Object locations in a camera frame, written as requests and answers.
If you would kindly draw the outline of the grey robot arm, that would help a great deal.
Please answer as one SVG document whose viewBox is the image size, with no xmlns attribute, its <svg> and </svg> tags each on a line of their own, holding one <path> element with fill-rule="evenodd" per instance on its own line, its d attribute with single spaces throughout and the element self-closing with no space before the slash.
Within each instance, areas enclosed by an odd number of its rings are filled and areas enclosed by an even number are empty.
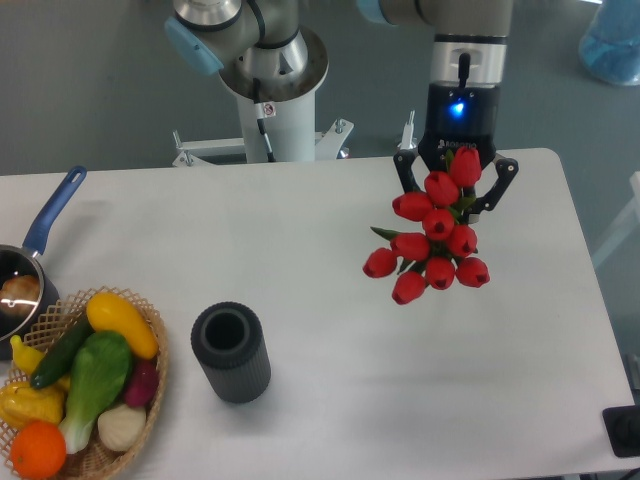
<svg viewBox="0 0 640 480">
<path fill-rule="evenodd" d="M 493 136 L 510 32 L 509 1 L 362 1 L 368 20 L 384 25 L 429 24 L 434 44 L 426 124 L 420 141 L 406 125 L 394 158 L 405 190 L 417 186 L 411 166 L 432 171 L 446 155 L 474 148 L 497 179 L 482 196 L 472 188 L 465 220 L 495 208 L 518 171 L 496 152 Z M 315 93 L 328 71 L 321 39 L 299 21 L 294 1 L 177 1 L 165 22 L 174 49 L 194 70 L 219 75 L 235 96 L 242 145 L 251 163 L 335 159 L 352 131 L 337 120 L 315 129 Z"/>
</svg>

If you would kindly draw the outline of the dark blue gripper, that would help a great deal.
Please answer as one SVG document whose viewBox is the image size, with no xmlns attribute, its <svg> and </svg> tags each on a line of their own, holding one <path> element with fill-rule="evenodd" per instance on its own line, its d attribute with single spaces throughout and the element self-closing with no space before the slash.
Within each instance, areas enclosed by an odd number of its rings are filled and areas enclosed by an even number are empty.
<svg viewBox="0 0 640 480">
<path fill-rule="evenodd" d="M 494 133 L 497 122 L 500 88 L 429 85 L 426 126 L 418 144 L 418 153 L 430 171 L 444 171 L 445 154 L 460 147 L 478 151 L 480 164 L 485 168 L 493 160 L 497 179 L 492 187 L 466 209 L 466 221 L 474 224 L 484 211 L 492 211 L 519 172 L 513 158 L 496 154 Z M 405 193 L 422 192 L 413 173 L 418 157 L 416 149 L 400 149 L 393 163 Z"/>
</svg>

